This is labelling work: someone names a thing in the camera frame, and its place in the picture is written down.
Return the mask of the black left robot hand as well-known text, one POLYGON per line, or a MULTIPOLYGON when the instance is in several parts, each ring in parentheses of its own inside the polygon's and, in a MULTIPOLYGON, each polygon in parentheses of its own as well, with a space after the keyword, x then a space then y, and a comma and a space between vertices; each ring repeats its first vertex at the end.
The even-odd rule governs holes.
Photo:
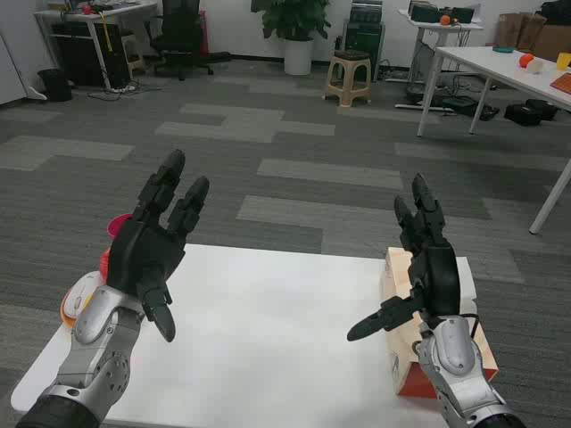
POLYGON ((162 227, 161 214, 172 204, 185 163, 185 154, 175 150, 148 178, 112 242, 108 264, 107 285, 138 298, 167 342, 176 335, 167 280, 185 256, 186 238, 199 222, 210 187, 207 177, 197 178, 162 227))

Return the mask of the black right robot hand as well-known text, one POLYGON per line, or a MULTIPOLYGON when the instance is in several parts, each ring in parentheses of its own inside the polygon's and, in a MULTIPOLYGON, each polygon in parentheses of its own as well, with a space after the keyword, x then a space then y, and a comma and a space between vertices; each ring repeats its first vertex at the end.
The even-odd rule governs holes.
POLYGON ((416 212, 411 212, 400 196, 394 199, 401 244, 411 253, 410 296, 405 299, 394 296, 383 301, 377 312, 350 329, 347 333, 350 342, 380 330, 392 331, 412 320, 415 313, 432 328, 444 317, 459 314, 459 271, 455 252, 443 235, 442 206, 422 175, 415 175, 411 188, 416 212))

